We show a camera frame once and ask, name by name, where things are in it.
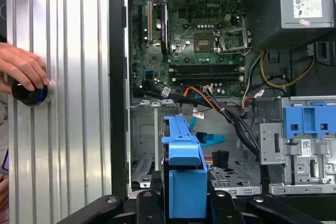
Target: aluminum side panel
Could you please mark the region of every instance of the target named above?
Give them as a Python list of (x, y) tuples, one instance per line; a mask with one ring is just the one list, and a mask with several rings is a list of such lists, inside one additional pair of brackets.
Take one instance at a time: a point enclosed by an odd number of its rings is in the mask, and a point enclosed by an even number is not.
[(55, 87), (41, 108), (9, 99), (10, 222), (57, 223), (111, 193), (108, 0), (7, 0), (7, 27)]

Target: blue plastic bracket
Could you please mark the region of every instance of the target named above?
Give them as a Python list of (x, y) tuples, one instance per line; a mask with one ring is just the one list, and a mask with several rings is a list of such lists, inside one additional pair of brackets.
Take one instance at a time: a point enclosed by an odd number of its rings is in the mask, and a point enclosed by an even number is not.
[(207, 167), (201, 145), (184, 117), (164, 119), (170, 135), (163, 137), (162, 143), (169, 145), (169, 166), (174, 167), (169, 170), (169, 218), (205, 218)]
[(325, 102), (313, 102), (313, 106), (284, 107), (283, 132), (292, 139), (295, 134), (313, 134), (323, 137), (326, 133), (336, 133), (336, 106)]

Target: pci slot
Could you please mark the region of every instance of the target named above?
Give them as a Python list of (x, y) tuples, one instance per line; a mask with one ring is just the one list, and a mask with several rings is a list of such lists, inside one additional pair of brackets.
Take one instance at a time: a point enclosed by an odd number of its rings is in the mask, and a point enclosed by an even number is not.
[(153, 2), (147, 2), (147, 37), (148, 41), (153, 40)]

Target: blue latch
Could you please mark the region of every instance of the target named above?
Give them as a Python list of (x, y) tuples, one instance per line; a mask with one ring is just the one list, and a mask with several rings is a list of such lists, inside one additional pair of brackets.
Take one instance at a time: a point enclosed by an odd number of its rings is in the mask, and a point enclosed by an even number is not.
[(313, 106), (284, 107), (283, 132), (292, 139), (295, 134), (313, 134), (323, 137), (336, 133), (336, 106), (325, 102), (313, 102)]

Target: finger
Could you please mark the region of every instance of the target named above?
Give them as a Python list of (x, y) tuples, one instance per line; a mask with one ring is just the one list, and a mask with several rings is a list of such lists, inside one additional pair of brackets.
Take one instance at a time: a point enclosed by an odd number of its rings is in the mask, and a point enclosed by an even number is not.
[(20, 69), (0, 59), (0, 72), (6, 73), (20, 82), (27, 90), (34, 91), (35, 88), (28, 77)]
[(38, 55), (36, 55), (36, 54), (34, 54), (34, 53), (32, 53), (32, 52), (25, 51), (25, 50), (23, 50), (23, 49), (20, 49), (20, 51), (21, 51), (22, 53), (24, 53), (25, 55), (27, 55), (27, 56), (33, 58), (33, 59), (39, 64), (39, 66), (40, 66), (44, 71), (46, 71), (46, 65), (45, 65), (45, 63), (42, 61), (42, 59), (41, 59)]
[(38, 76), (40, 77), (40, 79), (42, 80), (44, 85), (48, 85), (49, 84), (49, 79), (47, 77), (47, 74), (45, 72), (45, 69), (43, 69), (41, 67), (41, 65), (37, 62), (36, 59), (39, 59), (40, 61), (42, 61), (38, 56), (36, 56), (35, 54), (31, 53), (31, 52), (26, 52), (26, 51), (22, 51), (22, 54), (18, 55), (20, 58), (24, 59), (25, 61), (27, 61), (31, 67), (35, 70), (35, 72), (38, 74)]
[(19, 55), (21, 55), (21, 52), (18, 49), (13, 49), (10, 52), (11, 53), (6, 51), (3, 54), (2, 59), (20, 69), (32, 81), (32, 83), (35, 84), (36, 87), (42, 89), (43, 88), (42, 80), (38, 76), (36, 71), (32, 68), (30, 62), (27, 62), (21, 57), (18, 57)]
[(12, 95), (11, 87), (8, 85), (8, 83), (3, 78), (0, 78), (0, 92), (4, 94)]
[(7, 195), (2, 201), (0, 201), (0, 211), (5, 211), (8, 209), (9, 196)]
[(0, 197), (3, 192), (8, 192), (9, 189), (9, 179), (6, 178), (0, 182)]

